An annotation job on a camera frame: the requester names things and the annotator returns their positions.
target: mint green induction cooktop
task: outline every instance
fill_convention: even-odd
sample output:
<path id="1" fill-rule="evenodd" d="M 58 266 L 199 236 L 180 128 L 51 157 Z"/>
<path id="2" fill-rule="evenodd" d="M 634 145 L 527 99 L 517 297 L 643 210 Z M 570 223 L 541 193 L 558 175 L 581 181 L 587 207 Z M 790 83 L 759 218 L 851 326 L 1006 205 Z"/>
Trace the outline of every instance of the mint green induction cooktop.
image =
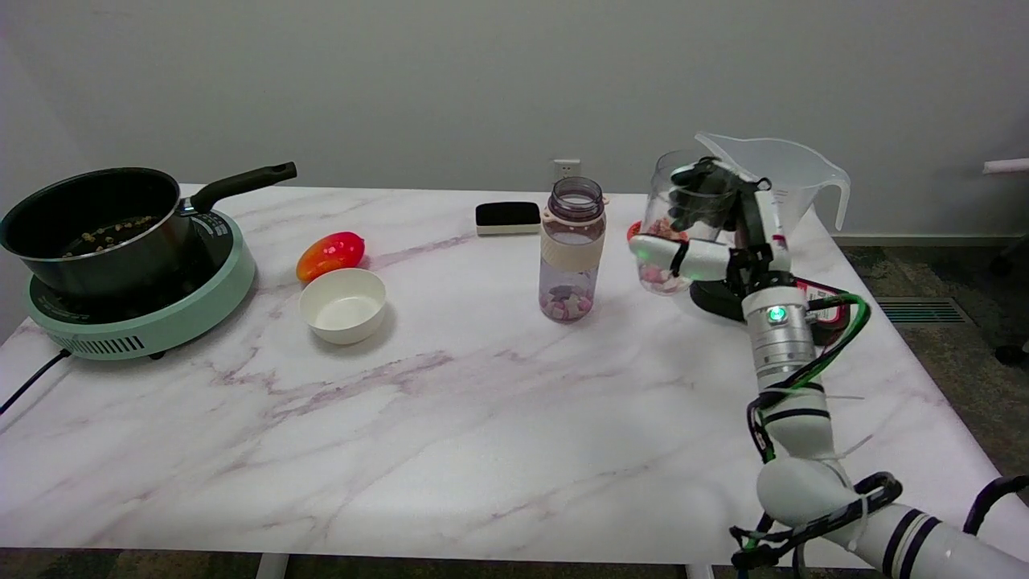
<path id="1" fill-rule="evenodd" d="M 127 360 L 165 352 L 214 328 L 250 292 L 256 265 L 239 225 L 218 211 L 193 215 L 196 245 L 174 279 L 132 299 L 80 303 L 29 279 L 29 318 L 72 355 Z"/>

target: purple plastic bottle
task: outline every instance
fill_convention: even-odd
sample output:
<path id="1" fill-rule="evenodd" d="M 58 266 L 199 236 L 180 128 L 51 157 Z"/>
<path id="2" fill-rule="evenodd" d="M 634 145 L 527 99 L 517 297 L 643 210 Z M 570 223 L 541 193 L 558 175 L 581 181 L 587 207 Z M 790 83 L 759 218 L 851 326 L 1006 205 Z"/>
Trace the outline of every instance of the purple plastic bottle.
<path id="1" fill-rule="evenodd" d="M 541 217 L 539 307 L 551 320 L 581 320 L 593 310 L 604 249 L 603 191 L 584 177 L 561 179 Z"/>

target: measuring jug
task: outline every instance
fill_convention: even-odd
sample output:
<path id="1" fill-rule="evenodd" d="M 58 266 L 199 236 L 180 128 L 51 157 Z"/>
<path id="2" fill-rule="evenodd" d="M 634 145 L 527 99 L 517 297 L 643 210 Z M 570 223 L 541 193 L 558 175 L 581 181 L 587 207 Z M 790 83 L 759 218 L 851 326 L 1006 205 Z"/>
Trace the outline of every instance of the measuring jug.
<path id="1" fill-rule="evenodd" d="M 734 139 L 703 131 L 696 138 L 725 162 L 755 178 L 772 181 L 779 221 L 786 234 L 808 212 L 815 194 L 828 185 L 840 187 L 836 227 L 837 230 L 843 227 L 850 200 L 850 177 L 818 151 L 783 139 Z"/>

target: floor vent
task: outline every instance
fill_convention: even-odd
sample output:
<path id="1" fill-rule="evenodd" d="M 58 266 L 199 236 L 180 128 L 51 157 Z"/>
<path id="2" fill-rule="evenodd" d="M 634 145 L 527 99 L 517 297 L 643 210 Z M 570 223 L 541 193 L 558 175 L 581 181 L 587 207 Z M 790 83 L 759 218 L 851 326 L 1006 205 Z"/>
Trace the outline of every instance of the floor vent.
<path id="1" fill-rule="evenodd" d="M 879 307 L 896 326 L 954 326 L 972 324 L 953 298 L 878 298 Z"/>

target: marble table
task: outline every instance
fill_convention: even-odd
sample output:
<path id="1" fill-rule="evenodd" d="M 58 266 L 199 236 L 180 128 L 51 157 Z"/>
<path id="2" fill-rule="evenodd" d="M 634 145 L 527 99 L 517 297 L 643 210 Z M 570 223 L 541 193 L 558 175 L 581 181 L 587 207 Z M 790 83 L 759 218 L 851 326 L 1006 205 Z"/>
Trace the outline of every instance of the marble table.
<path id="1" fill-rule="evenodd" d="M 197 187 L 185 187 L 193 191 Z M 0 546 L 725 564 L 759 514 L 742 326 L 643 291 L 612 195 L 596 309 L 540 315 L 539 240 L 478 238 L 476 204 L 542 193 L 271 187 L 219 209 L 258 263 L 237 315 L 163 360 L 71 359 L 0 418 Z M 299 253 L 367 240 L 382 330 L 351 348 L 296 315 Z M 870 298 L 813 213 L 794 270 Z M 57 352 L 23 324 L 0 396 Z M 886 318 L 826 372 L 844 464 L 960 524 L 997 472 Z M 982 537 L 1029 558 L 1002 500 Z M 863 566 L 825 541 L 812 566 Z"/>

